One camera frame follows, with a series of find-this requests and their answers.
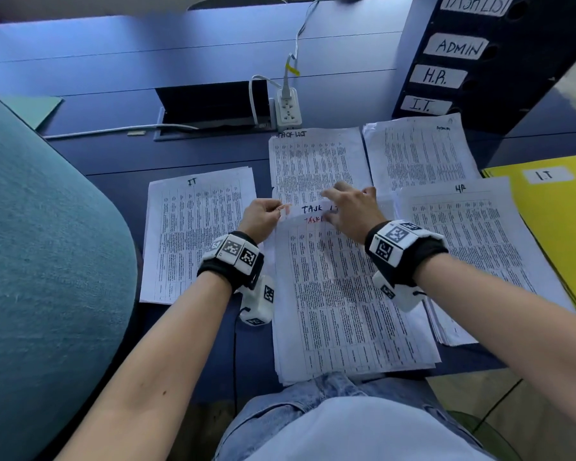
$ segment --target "black cable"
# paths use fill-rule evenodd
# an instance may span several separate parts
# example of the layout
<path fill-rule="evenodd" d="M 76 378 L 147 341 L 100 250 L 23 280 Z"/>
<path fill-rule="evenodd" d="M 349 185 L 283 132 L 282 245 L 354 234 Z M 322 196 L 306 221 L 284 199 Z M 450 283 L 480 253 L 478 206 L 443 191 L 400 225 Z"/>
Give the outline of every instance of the black cable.
<path fill-rule="evenodd" d="M 235 417 L 237 417 L 237 321 L 241 312 L 251 310 L 249 307 L 243 307 L 235 317 L 235 326 L 233 328 L 233 403 L 235 404 Z"/>
<path fill-rule="evenodd" d="M 520 385 L 520 383 L 522 382 L 522 379 L 519 379 L 507 392 L 505 395 L 503 395 L 501 398 L 499 398 L 499 400 L 497 401 L 497 403 L 492 405 L 492 408 L 488 410 L 488 412 L 484 415 L 484 417 L 482 419 L 480 419 L 480 422 L 477 423 L 476 427 L 474 427 L 474 429 L 472 430 L 472 435 L 476 433 L 476 431 L 482 427 L 482 424 L 484 424 L 484 421 L 486 420 L 486 418 L 488 416 L 491 415 L 491 413 L 495 410 L 495 408 L 497 408 L 499 406 L 499 404 L 501 404 L 502 401 L 504 401 L 508 395 L 510 395 L 510 393 L 512 393 L 514 391 L 514 389 L 516 387 L 518 387 Z"/>

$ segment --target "teal chair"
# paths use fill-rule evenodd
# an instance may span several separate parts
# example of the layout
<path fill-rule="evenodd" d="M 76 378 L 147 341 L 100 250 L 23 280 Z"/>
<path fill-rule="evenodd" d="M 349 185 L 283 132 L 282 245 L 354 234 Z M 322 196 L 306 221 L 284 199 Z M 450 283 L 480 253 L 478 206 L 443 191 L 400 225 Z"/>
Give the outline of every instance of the teal chair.
<path fill-rule="evenodd" d="M 0 461 L 30 461 L 80 412 L 137 277 L 115 206 L 0 102 Z"/>

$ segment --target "hand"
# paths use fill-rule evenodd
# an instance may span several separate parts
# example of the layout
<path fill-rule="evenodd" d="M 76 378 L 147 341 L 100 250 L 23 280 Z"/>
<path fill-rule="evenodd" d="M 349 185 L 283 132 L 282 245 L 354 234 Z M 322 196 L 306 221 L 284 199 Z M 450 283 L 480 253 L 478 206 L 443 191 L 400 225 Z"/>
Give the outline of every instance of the hand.
<path fill-rule="evenodd" d="M 277 226 L 282 202 L 277 199 L 254 199 L 246 208 L 237 231 L 246 233 L 256 244 L 267 239 Z"/>
<path fill-rule="evenodd" d="M 359 244 L 365 244 L 371 228 L 386 221 L 375 200 L 373 186 L 360 191 L 345 181 L 338 181 L 334 187 L 323 190 L 321 194 L 337 205 L 338 209 L 337 213 L 326 212 L 323 220 Z"/>

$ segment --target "desk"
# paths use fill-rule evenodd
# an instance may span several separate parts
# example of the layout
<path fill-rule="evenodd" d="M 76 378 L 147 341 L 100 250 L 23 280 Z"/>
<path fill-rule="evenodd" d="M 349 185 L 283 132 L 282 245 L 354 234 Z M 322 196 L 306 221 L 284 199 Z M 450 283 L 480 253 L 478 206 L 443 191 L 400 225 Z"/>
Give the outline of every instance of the desk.
<path fill-rule="evenodd" d="M 299 43 L 304 127 L 339 128 L 391 118 L 396 48 L 411 0 L 321 2 Z M 200 10 L 143 18 L 113 16 L 0 25 L 0 94 L 60 95 L 41 133 L 155 123 L 154 87 L 279 79 L 308 4 Z M 576 154 L 576 112 L 552 90 L 505 139 L 466 132 L 483 167 Z M 122 212 L 142 245 L 147 185 L 188 174 L 251 166 L 260 197 L 271 195 L 270 134 L 154 142 L 125 134 L 56 141 L 54 148 Z M 163 306 L 146 305 L 146 329 Z M 229 305 L 194 399 L 230 399 L 233 323 Z M 440 347 L 436 374 L 502 366 L 481 347 Z M 271 328 L 238 325 L 240 395 L 280 389 Z"/>

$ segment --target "power strip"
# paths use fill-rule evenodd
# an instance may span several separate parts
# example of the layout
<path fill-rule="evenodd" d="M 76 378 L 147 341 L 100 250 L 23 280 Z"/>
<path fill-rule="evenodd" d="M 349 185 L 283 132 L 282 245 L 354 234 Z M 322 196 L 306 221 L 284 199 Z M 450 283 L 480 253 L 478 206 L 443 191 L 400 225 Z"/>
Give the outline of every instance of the power strip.
<path fill-rule="evenodd" d="M 299 97 L 294 87 L 290 87 L 289 99 L 282 98 L 282 89 L 277 90 L 275 118 L 277 120 L 277 131 L 280 133 L 288 129 L 300 129 L 303 125 L 301 109 L 299 108 Z"/>

